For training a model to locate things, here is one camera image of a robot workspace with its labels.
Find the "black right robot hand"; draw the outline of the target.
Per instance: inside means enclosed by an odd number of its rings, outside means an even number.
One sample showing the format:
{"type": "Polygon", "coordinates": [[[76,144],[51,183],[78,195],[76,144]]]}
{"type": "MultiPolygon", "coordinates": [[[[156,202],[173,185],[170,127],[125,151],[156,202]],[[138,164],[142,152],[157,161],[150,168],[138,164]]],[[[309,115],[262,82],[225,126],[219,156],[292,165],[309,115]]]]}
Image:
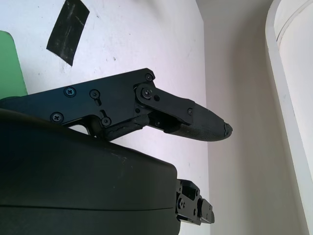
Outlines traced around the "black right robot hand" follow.
{"type": "Polygon", "coordinates": [[[0,101],[3,235],[177,235],[212,206],[176,168],[114,139],[150,126],[198,141],[232,127],[140,69],[0,101]]]}

